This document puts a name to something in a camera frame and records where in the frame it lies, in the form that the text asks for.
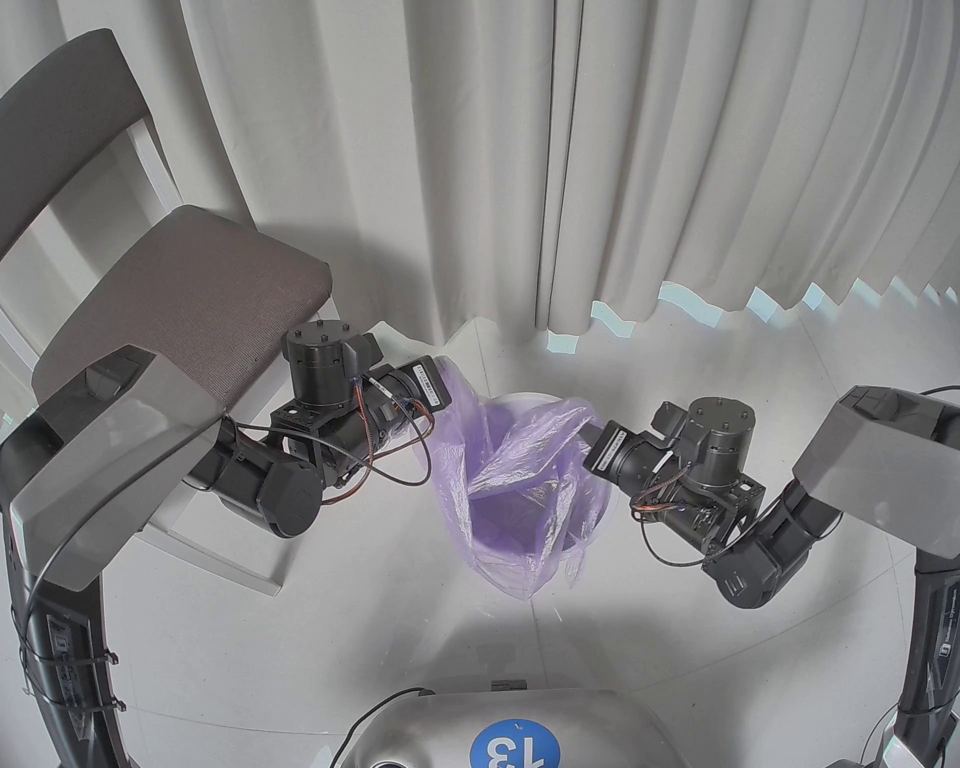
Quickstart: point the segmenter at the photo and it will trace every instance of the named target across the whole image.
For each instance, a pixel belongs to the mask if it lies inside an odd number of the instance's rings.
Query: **white curtain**
[[[110,27],[184,199],[328,261],[360,325],[580,333],[593,300],[644,320],[664,280],[730,310],[960,282],[952,2],[0,7],[0,85]],[[134,165],[113,147],[0,266],[37,351],[156,219]]]

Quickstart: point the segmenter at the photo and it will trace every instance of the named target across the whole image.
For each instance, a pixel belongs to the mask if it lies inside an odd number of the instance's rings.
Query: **white tile floor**
[[[637,429],[664,399],[738,397],[757,413],[747,470],[776,492],[838,391],[960,382],[958,331],[951,301],[913,304],[890,291],[778,311],[768,324],[727,314],[716,328],[662,302],[629,340],[595,324],[575,355],[547,352],[542,336],[507,343],[480,320],[442,352],[482,394],[583,396],[601,418]],[[429,350],[377,333],[394,362]],[[389,461],[420,471],[412,455]],[[558,576],[531,603],[458,561],[429,488],[374,477],[292,541],[210,496],[178,528],[284,587],[276,598],[250,592],[138,540],[110,565],[114,681],[142,768],[325,766],[324,748],[335,751],[386,694],[410,684],[482,690],[501,677],[629,691],[660,714],[693,768],[821,768],[859,756],[900,688],[911,550],[854,519],[755,612],[730,607],[699,570],[656,564],[625,503],[573,589]],[[652,538],[664,554],[688,554],[666,532]],[[13,704],[0,718],[4,764],[53,768],[36,707],[19,693],[12,632],[0,633],[0,657],[0,696]],[[960,765],[960,748],[950,764]]]

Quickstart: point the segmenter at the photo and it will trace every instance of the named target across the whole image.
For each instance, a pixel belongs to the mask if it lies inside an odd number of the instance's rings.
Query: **chair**
[[[0,355],[15,368],[33,369],[33,391],[42,402],[92,361],[135,344],[165,355],[238,419],[252,419],[284,381],[283,333],[327,304],[329,267],[253,229],[180,204],[151,128],[147,103],[110,30],[63,44],[0,98],[0,258],[124,131],[170,210],[95,285],[38,359],[10,320],[0,317]],[[332,302],[324,309],[325,317],[331,314]],[[139,536],[211,573],[276,594],[273,580],[173,530],[193,493],[185,485],[174,491]]]

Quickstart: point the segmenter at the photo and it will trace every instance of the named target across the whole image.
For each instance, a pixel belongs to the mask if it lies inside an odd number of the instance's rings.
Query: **purple plastic bag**
[[[429,438],[433,484],[467,564],[525,600],[566,563],[576,578],[610,484],[583,463],[577,436],[593,407],[578,398],[539,405],[517,418],[481,399],[445,357],[437,366],[453,403]]]

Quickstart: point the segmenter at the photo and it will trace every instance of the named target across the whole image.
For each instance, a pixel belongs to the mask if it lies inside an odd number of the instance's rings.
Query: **brown upholstered seat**
[[[160,352],[227,407],[279,354],[283,333],[330,296],[330,268],[184,205],[107,272],[43,352],[38,402],[125,344]]]

